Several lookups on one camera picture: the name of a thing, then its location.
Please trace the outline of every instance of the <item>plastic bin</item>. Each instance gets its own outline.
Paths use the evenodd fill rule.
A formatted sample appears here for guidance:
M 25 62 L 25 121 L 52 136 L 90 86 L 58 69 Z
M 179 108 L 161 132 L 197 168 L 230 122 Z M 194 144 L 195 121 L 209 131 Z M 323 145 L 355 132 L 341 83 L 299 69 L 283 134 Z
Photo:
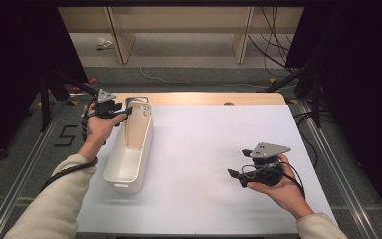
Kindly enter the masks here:
M 132 114 L 122 125 L 104 171 L 104 180 L 119 192 L 141 190 L 153 140 L 151 104 L 131 101 Z

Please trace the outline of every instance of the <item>tabletop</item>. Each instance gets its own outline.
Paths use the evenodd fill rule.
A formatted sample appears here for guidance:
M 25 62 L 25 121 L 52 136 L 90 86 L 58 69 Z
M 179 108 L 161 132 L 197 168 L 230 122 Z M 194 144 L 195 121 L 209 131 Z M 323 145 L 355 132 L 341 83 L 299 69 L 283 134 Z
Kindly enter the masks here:
M 169 92 L 169 93 L 114 93 L 118 102 L 128 97 L 148 97 L 153 105 L 284 105 L 278 93 L 208 93 L 208 92 Z
M 154 138 L 141 191 L 117 192 L 103 179 L 118 127 L 98 155 L 97 173 L 91 180 L 78 217 L 79 233 L 296 235 L 290 213 L 278 208 L 265 195 L 242 188 L 227 171 L 228 168 L 240 170 L 243 165 L 250 164 L 251 160 L 243 157 L 241 150 L 253 149 L 260 141 L 291 148 L 286 155 L 301 176 L 308 203 L 314 211 L 324 212 L 334 220 L 287 105 L 178 105 L 178 101 L 170 105 L 166 101 L 168 95 L 176 98 L 194 94 L 160 95 L 165 96 L 161 98 L 163 105 L 152 106 Z M 198 95 L 209 98 L 210 94 L 195 93 L 194 96 Z M 228 97 L 228 94 L 220 95 L 225 97 L 220 102 L 241 100 Z M 139 94 L 120 96 L 145 97 Z M 147 97 L 157 102 L 152 94 Z

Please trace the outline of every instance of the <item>person's right hand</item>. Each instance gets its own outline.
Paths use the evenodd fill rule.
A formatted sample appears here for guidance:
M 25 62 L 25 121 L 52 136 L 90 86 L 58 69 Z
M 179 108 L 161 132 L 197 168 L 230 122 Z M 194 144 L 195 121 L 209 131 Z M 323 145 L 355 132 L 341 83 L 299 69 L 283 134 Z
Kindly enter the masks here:
M 95 105 L 91 104 L 89 110 L 94 108 Z M 110 137 L 113 128 L 118 123 L 123 122 L 126 117 L 127 114 L 120 114 L 112 119 L 102 119 L 98 116 L 90 117 L 87 121 L 87 138 L 78 154 L 88 162 L 94 161 L 104 142 Z
M 278 155 L 281 162 L 289 163 L 283 154 Z M 295 175 L 289 165 L 282 163 L 283 172 L 293 178 Z M 249 182 L 247 187 L 264 193 L 270 197 L 280 208 L 290 212 L 296 219 L 313 214 L 308 203 L 303 198 L 299 188 L 289 179 L 282 177 L 281 181 L 273 187 L 258 182 Z

